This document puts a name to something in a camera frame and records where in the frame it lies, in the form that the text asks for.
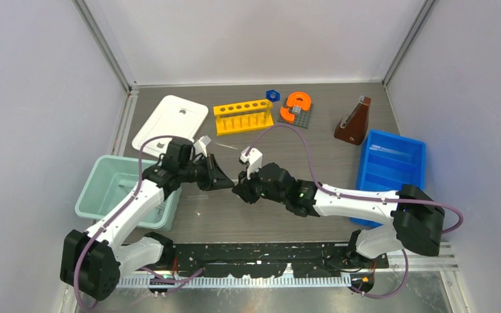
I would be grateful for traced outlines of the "thin glass rod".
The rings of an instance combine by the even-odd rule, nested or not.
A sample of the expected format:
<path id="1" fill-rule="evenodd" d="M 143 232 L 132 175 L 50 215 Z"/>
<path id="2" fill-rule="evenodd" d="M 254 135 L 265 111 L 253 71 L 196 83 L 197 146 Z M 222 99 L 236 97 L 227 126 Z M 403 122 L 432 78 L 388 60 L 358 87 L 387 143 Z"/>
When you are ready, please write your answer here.
<path id="1" fill-rule="evenodd" d="M 226 144 L 223 144 L 223 143 L 216 143 L 216 145 L 218 145 L 220 147 L 225 147 L 225 148 L 228 148 L 228 149 L 239 150 L 238 147 L 235 147 L 233 145 L 226 145 Z"/>

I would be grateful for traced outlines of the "metal crucible tongs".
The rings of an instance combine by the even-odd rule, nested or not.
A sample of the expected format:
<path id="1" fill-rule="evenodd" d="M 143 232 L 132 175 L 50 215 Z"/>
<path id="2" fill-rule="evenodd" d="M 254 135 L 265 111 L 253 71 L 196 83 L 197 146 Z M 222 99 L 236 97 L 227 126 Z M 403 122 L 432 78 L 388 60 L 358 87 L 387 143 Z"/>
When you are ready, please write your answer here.
<path id="1" fill-rule="evenodd" d="M 164 201 L 155 207 L 158 216 L 164 216 L 170 209 L 172 204 L 169 201 Z"/>

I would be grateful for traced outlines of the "blue hexagonal nut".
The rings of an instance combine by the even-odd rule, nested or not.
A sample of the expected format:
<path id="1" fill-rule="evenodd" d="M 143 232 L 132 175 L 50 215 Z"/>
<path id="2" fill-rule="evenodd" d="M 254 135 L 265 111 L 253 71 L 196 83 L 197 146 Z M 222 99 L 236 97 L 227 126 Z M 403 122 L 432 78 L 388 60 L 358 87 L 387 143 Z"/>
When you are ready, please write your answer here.
<path id="1" fill-rule="evenodd" d="M 278 91 L 271 89 L 266 91 L 266 98 L 270 102 L 278 102 L 281 99 L 281 94 Z"/>

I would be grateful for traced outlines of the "glass stirring rod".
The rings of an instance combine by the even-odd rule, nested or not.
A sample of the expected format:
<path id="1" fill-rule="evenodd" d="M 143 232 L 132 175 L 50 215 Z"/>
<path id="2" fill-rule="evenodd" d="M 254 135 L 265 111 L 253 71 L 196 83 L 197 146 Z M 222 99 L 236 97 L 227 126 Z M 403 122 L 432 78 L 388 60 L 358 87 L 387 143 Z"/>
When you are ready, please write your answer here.
<path id="1" fill-rule="evenodd" d="M 382 153 L 389 153 L 389 154 L 394 154 L 394 155 L 407 155 L 408 152 L 402 151 L 401 149 L 390 149 L 387 147 L 382 147 L 379 145 L 372 145 L 370 146 L 370 150 L 372 151 L 379 151 Z"/>

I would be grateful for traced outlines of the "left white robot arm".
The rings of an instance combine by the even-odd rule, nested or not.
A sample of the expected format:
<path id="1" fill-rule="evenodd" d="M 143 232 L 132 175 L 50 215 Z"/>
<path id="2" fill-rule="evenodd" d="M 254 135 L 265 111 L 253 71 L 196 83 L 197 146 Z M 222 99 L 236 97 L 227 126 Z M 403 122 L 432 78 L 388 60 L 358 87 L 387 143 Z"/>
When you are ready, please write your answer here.
<path id="1" fill-rule="evenodd" d="M 149 232 L 139 241 L 125 245 L 127 236 L 152 209 L 166 201 L 183 183 L 194 183 L 202 191 L 234 187 L 207 152 L 210 138 L 196 142 L 172 136 L 166 153 L 148 167 L 138 158 L 138 180 L 133 189 L 97 223 L 85 231 L 72 230 L 63 243 L 59 278 L 77 294 L 103 301 L 120 279 L 146 265 L 168 269 L 174 261 L 173 241 Z"/>

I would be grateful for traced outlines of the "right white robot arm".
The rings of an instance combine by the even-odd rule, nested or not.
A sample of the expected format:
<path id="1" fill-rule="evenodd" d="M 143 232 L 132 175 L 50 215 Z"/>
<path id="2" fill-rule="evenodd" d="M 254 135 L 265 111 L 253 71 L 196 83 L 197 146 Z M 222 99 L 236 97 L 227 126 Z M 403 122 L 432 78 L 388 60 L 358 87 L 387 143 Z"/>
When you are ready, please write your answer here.
<path id="1" fill-rule="evenodd" d="M 414 185 L 404 185 L 400 191 L 347 190 L 296 179 L 269 163 L 251 174 L 242 171 L 232 191 L 246 203 L 270 200 L 301 217 L 345 216 L 377 222 L 376 228 L 352 233 L 346 259 L 354 267 L 396 250 L 430 257 L 440 251 L 444 211 Z"/>

